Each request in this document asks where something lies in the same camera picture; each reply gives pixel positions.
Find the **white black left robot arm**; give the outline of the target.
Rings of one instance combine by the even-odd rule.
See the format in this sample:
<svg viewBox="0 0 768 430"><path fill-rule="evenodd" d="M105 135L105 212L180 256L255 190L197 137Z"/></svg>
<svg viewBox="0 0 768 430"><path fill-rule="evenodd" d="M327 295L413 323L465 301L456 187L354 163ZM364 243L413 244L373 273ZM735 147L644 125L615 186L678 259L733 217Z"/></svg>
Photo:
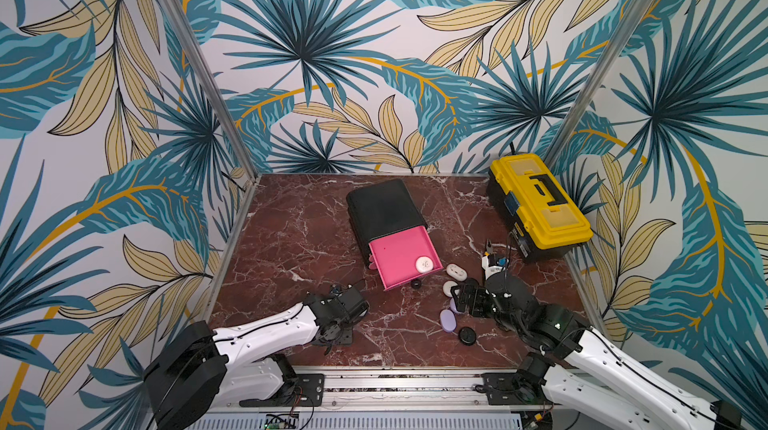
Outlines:
<svg viewBox="0 0 768 430"><path fill-rule="evenodd" d="M154 423L159 429L185 429L212 408L318 406L324 375L297 373L284 350L348 345L369 309L357 288L335 286L326 296L309 294L281 313L247 324L189 325L144 371Z"/></svg>

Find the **black pink drawer cabinet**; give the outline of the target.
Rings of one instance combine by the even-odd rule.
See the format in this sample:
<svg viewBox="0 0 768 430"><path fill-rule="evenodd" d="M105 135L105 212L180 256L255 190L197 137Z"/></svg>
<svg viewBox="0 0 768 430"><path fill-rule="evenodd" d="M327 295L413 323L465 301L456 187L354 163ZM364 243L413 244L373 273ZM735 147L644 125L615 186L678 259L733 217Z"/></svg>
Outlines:
<svg viewBox="0 0 768 430"><path fill-rule="evenodd" d="M428 227L403 179L385 180L352 190L346 195L346 203L351 228L367 269L374 269L372 241Z"/></svg>

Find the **pink top drawer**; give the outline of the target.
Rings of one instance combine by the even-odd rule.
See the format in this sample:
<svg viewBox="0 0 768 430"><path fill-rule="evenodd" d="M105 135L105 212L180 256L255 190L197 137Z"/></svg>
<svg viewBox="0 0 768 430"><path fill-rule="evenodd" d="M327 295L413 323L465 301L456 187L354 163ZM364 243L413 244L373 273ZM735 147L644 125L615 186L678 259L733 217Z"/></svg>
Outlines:
<svg viewBox="0 0 768 430"><path fill-rule="evenodd" d="M444 268L425 226L375 239L368 246L370 264L378 272L385 290L408 284ZM415 262L421 256L433 260L432 272L420 274L416 270Z"/></svg>

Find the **white round earphone case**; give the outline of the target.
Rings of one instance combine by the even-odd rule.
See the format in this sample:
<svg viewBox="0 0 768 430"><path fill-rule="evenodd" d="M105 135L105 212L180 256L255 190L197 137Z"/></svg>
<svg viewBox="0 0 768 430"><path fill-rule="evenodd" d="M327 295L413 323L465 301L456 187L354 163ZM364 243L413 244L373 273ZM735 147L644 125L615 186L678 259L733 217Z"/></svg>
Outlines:
<svg viewBox="0 0 768 430"><path fill-rule="evenodd" d="M415 262L415 268L420 274L430 273L434 270L434 262L430 257L418 257Z"/></svg>
<svg viewBox="0 0 768 430"><path fill-rule="evenodd" d="M443 284L442 291L444 295L448 298L453 297L453 289L458 286L458 283L456 281L446 281Z"/></svg>

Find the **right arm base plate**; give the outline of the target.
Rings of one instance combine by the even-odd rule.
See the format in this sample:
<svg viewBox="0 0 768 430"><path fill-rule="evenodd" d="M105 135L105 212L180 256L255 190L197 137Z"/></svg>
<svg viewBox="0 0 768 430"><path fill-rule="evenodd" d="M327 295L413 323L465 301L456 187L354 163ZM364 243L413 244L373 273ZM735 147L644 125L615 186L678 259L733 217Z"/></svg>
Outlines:
<svg viewBox="0 0 768 430"><path fill-rule="evenodd" d="M548 408L553 405L540 385L514 372L483 373L473 389L486 396L491 406L527 405Z"/></svg>

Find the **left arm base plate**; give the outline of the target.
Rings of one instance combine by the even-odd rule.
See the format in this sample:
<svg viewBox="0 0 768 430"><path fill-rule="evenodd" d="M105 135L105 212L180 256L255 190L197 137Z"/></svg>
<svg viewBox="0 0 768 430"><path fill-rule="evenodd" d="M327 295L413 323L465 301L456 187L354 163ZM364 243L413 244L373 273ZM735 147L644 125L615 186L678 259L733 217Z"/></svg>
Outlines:
<svg viewBox="0 0 768 430"><path fill-rule="evenodd" d="M318 407L323 402L326 376L321 373L298 374L288 379L277 392L267 399L246 399L241 408Z"/></svg>

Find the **white oval earphone case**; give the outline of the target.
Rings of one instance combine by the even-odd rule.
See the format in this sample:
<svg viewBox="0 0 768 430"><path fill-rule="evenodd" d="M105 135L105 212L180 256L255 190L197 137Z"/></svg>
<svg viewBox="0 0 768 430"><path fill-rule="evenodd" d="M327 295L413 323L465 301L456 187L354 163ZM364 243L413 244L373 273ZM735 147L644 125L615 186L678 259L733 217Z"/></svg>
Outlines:
<svg viewBox="0 0 768 430"><path fill-rule="evenodd" d="M468 278L468 273L466 270L464 270L462 267L460 267L457 264L450 263L446 266L445 269L446 273L454 280L458 282L466 281Z"/></svg>

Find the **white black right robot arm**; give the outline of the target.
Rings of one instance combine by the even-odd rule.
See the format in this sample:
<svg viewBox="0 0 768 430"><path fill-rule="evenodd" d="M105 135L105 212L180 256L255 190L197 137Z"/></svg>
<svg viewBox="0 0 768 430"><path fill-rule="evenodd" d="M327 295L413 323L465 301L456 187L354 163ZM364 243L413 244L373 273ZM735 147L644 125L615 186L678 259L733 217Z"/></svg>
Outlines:
<svg viewBox="0 0 768 430"><path fill-rule="evenodd" d="M510 374L485 375L490 398L550 403L612 429L738 429L740 410L709 402L665 380L632 358L570 309L543 303L506 271L485 286L451 290L458 311L493 320L530 349Z"/></svg>

